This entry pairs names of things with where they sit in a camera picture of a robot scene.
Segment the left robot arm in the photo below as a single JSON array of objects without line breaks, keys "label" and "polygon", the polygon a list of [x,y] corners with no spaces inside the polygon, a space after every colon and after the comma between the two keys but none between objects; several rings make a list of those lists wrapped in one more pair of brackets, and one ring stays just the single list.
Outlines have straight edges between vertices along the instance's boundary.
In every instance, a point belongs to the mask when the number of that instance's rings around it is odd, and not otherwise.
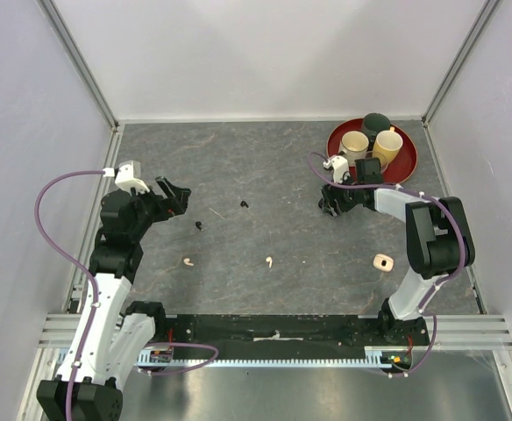
[{"label": "left robot arm", "polygon": [[167,337],[161,303],[134,302],[120,313],[143,257],[140,241],[153,224],[188,208],[190,189],[165,177],[156,182],[160,194],[133,182],[102,199],[101,225],[83,269],[88,288],[75,336],[55,377],[37,390],[50,420],[119,419],[124,385],[141,350]]}]

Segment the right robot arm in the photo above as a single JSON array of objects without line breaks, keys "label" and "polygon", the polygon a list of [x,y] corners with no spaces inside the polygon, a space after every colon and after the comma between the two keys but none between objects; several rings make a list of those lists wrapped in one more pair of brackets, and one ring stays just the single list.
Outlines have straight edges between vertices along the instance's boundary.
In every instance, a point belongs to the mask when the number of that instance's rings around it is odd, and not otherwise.
[{"label": "right robot arm", "polygon": [[405,224],[409,269],[395,293],[378,314],[377,334],[387,345],[397,345],[424,326],[423,313],[434,295],[463,268],[472,265],[475,249],[460,199],[436,198],[385,183],[378,158],[359,159],[356,175],[341,154],[323,158],[331,177],[324,181],[319,208],[336,217],[358,205],[389,215]]}]

